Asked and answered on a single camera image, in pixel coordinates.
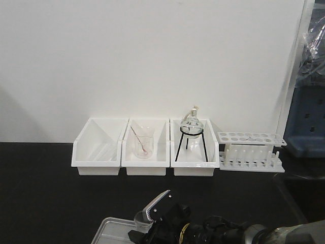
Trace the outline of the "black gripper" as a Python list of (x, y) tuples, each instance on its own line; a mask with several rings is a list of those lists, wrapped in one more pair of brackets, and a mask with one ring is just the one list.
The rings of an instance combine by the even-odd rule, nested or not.
[(200, 227), (191, 223), (189, 207), (180, 204), (174, 204), (165, 215), (154, 221), (150, 231), (131, 230), (128, 237), (137, 244), (201, 242)]

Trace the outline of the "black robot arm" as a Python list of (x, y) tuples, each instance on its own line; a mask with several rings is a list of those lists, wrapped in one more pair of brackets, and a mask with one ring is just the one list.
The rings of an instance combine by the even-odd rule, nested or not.
[(236, 224), (221, 216), (209, 216), (202, 224), (192, 222), (190, 208), (175, 204), (168, 211), (152, 207), (153, 220), (146, 232), (131, 230), (133, 243), (324, 243), (324, 221), (268, 228), (261, 224)]

